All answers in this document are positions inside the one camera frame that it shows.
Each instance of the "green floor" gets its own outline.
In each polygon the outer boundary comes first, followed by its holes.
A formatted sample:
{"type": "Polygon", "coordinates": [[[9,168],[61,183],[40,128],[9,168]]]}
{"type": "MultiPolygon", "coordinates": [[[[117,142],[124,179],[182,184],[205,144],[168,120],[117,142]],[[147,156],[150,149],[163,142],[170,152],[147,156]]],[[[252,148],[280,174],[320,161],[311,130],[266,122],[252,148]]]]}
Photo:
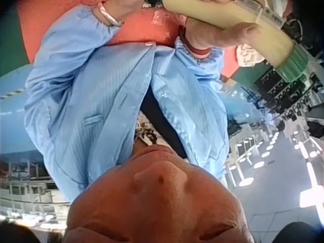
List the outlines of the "green floor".
{"type": "Polygon", "coordinates": [[[18,12],[12,8],[0,19],[0,77],[28,63],[18,12]]]}

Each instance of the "red bracelet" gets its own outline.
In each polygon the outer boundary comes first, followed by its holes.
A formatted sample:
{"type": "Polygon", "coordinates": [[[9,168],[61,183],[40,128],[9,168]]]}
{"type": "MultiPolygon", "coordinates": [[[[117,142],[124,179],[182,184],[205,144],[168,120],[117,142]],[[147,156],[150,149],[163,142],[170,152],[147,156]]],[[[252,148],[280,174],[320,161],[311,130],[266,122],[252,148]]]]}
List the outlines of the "red bracelet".
{"type": "Polygon", "coordinates": [[[211,48],[207,48],[204,50],[201,49],[197,49],[195,47],[193,47],[189,41],[187,40],[187,38],[185,37],[185,33],[186,33],[186,28],[181,26],[179,27],[179,37],[180,40],[183,42],[183,44],[195,55],[197,56],[206,56],[211,52],[211,48]]]}

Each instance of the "bangle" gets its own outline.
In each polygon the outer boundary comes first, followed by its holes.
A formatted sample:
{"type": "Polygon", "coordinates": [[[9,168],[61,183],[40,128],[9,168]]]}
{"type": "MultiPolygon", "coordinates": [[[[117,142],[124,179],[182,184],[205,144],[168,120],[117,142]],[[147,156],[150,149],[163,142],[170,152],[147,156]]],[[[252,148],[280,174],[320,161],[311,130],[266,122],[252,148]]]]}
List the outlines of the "bangle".
{"type": "Polygon", "coordinates": [[[114,26],[121,27],[123,25],[122,22],[115,20],[109,13],[107,13],[105,7],[103,6],[102,2],[98,3],[98,8],[100,13],[114,26]]]}
{"type": "Polygon", "coordinates": [[[183,44],[189,49],[189,51],[191,51],[193,54],[195,54],[197,57],[205,57],[206,55],[208,55],[211,52],[211,48],[207,48],[204,50],[201,49],[197,49],[195,47],[193,47],[189,41],[187,40],[187,38],[185,37],[185,33],[186,33],[186,28],[181,26],[179,28],[179,36],[180,36],[180,40],[183,42],[183,44]]]}

